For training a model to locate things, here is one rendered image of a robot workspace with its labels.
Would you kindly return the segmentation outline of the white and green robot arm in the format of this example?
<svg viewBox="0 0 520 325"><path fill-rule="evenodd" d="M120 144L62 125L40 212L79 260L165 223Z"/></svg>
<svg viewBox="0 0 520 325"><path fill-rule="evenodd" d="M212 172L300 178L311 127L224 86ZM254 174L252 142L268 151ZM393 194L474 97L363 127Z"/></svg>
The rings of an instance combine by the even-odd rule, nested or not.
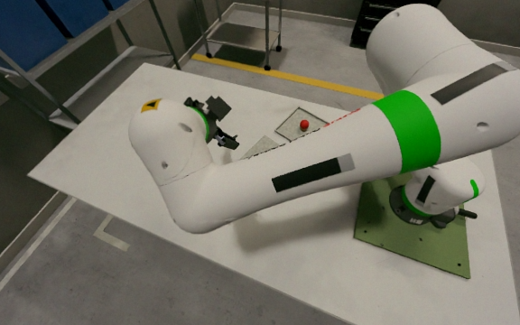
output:
<svg viewBox="0 0 520 325"><path fill-rule="evenodd" d="M459 205L482 194L486 180L466 156L520 135L520 69L425 4L385 16L366 56L384 97L223 165L208 147L216 130L210 114L221 121L232 109L221 96L211 95L206 110L168 98L141 105L130 142L176 225L208 233L288 200L405 172L413 178L389 195L402 221L443 229L455 212L476 219Z"/></svg>

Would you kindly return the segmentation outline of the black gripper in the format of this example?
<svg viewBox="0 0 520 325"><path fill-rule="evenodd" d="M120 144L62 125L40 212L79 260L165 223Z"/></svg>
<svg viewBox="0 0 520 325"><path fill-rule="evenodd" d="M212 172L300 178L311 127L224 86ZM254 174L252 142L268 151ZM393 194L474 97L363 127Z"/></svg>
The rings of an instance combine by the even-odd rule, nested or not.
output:
<svg viewBox="0 0 520 325"><path fill-rule="evenodd" d="M188 103L188 105L186 105ZM199 102L197 99L194 101L192 100L192 97L188 97L186 99L186 101L184 102L184 105L185 106L191 106L191 107L201 107L203 108L205 106L204 103L201 103ZM240 143L236 140L236 138L238 137L238 135L235 135L235 136L231 136L227 133L225 133L221 127L219 127L217 125L217 122L216 122L216 119L214 118L214 116L212 114L210 114L215 122L215 127L216 127L216 130L215 130L215 134L213 136L214 139L217 139L218 140L218 145L219 146L225 146L227 148L230 148L230 149L233 149L233 150L236 150ZM224 135L224 136L223 136Z"/></svg>

